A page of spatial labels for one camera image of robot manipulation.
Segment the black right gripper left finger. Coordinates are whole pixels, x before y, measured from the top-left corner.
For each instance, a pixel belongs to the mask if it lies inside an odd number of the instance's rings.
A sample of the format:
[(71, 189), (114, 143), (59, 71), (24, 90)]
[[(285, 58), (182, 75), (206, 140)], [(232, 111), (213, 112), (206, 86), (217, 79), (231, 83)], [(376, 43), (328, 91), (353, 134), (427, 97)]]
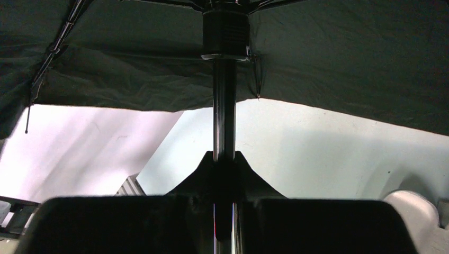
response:
[(16, 253), (214, 253), (212, 205), (179, 194), (56, 197)]

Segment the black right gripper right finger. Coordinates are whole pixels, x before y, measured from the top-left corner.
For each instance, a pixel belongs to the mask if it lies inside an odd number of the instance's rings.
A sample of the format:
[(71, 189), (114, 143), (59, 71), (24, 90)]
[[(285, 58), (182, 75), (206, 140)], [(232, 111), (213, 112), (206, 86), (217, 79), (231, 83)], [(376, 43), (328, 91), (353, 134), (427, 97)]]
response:
[(396, 209), (380, 200), (286, 198), (236, 152), (246, 200), (237, 206), (243, 253), (417, 253)]

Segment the beige umbrella sleeve cover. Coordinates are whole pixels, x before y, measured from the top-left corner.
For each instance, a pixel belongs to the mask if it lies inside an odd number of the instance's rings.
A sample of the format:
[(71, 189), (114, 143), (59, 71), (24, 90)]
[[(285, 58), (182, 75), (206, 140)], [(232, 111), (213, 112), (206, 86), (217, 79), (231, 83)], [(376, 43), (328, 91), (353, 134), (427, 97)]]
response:
[(384, 199), (404, 220), (419, 253), (448, 253), (448, 199), (437, 205), (410, 190), (396, 190)]

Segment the beige umbrella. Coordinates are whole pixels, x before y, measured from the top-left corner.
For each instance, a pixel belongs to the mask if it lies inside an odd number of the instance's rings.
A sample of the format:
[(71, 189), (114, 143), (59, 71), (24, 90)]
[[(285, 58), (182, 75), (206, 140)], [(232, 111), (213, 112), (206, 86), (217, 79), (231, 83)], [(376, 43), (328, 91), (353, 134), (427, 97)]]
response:
[(214, 253), (243, 253), (236, 102), (257, 95), (448, 137), (448, 1), (1, 1), (2, 139), (34, 103), (212, 106), (213, 149), (161, 195), (212, 205)]

